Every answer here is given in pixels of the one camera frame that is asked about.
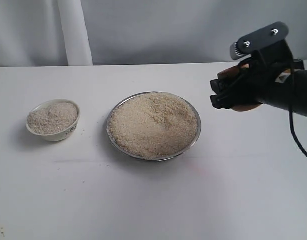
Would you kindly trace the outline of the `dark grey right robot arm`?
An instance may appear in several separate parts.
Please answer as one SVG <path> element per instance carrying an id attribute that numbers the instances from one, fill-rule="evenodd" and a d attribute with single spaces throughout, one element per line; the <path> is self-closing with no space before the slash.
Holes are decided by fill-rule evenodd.
<path id="1" fill-rule="evenodd" d="M 307 117 L 307 70 L 287 44 L 288 26 L 275 22 L 241 37 L 230 48 L 241 62 L 210 81 L 218 110 L 269 105 Z"/>

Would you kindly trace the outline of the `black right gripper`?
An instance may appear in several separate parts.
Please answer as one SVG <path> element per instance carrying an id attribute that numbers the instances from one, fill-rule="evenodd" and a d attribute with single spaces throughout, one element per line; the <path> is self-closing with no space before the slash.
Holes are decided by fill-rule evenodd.
<path id="1" fill-rule="evenodd" d="M 232 60 L 250 57 L 210 81 L 212 106 L 229 110 L 259 104 L 259 94 L 293 66 L 293 54 L 285 41 L 288 34 L 289 27 L 278 21 L 234 42 L 230 46 Z"/>

